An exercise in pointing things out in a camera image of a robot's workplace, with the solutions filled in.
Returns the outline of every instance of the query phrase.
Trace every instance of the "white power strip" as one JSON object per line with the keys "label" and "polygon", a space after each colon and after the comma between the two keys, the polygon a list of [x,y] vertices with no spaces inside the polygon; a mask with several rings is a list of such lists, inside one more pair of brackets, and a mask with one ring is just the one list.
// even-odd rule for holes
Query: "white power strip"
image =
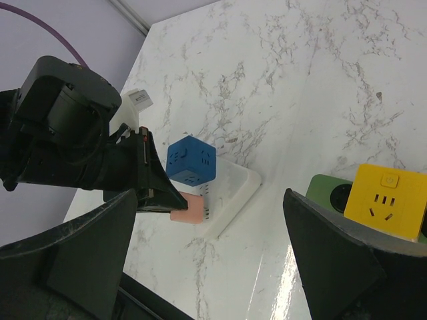
{"label": "white power strip", "polygon": [[197,187],[181,184],[176,187],[179,191],[203,196],[205,219],[203,223],[195,225],[195,229],[200,237],[215,239],[232,222],[260,185],[261,177],[255,171],[217,157],[215,180]]}

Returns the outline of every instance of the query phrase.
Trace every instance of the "blue power socket cube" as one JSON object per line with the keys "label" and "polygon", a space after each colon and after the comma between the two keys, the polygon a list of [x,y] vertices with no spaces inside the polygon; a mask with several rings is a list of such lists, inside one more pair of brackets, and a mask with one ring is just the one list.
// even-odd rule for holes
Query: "blue power socket cube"
{"label": "blue power socket cube", "polygon": [[216,177],[216,149],[187,136],[167,149],[167,176],[185,185],[201,185]]}

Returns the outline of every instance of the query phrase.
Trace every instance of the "green object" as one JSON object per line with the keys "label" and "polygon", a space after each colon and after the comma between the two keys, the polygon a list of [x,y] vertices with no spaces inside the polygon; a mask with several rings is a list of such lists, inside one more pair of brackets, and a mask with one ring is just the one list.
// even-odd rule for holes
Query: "green object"
{"label": "green object", "polygon": [[306,198],[325,209],[337,212],[330,201],[331,192],[337,186],[347,184],[352,185],[353,183],[351,181],[331,177],[329,175],[315,175],[308,186]]}

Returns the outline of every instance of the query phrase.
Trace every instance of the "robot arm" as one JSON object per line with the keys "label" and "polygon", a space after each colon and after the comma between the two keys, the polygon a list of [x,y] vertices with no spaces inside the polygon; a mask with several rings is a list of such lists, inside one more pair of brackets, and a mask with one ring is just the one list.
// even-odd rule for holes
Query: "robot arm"
{"label": "robot arm", "polygon": [[0,178],[18,183],[104,190],[104,199],[135,189],[138,211],[187,209],[140,127],[122,137],[109,122],[121,105],[102,77],[54,57],[40,58],[20,89],[0,93]]}

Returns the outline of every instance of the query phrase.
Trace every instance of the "yellow cube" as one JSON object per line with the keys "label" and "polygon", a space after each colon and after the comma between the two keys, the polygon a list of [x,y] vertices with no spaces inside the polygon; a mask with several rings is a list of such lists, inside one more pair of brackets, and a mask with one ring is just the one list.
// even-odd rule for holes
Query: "yellow cube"
{"label": "yellow cube", "polygon": [[344,216],[373,229],[417,241],[427,206],[427,175],[361,165]]}

